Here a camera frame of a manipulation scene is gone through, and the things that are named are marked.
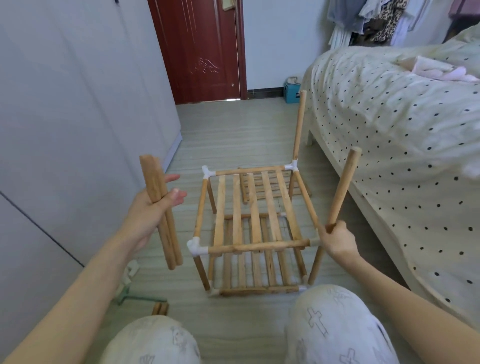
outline door frame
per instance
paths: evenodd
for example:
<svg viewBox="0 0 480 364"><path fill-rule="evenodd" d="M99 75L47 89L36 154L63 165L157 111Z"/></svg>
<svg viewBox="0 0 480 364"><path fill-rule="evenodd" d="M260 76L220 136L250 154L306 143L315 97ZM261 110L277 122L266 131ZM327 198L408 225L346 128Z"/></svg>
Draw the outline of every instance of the door frame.
<svg viewBox="0 0 480 364"><path fill-rule="evenodd" d="M240 100L247 96L247 67L245 64L245 33L243 28L243 0L237 0L235 10L235 28L237 33L237 60L239 65Z"/></svg>
<svg viewBox="0 0 480 364"><path fill-rule="evenodd" d="M148 7L150 8L150 16L154 25L154 30L160 47L160 40L158 37L160 34L157 31L157 27L163 28L160 17L158 16L158 8L155 0L146 0ZM221 0L217 1L217 6L221 8ZM237 65L239 71L239 87L240 87L240 100L247 100L247 69L245 65L245 34L243 30L243 0L237 0L237 6L233 9L235 12L235 36L237 41ZM163 57L163 62L167 63L168 57Z"/></svg>

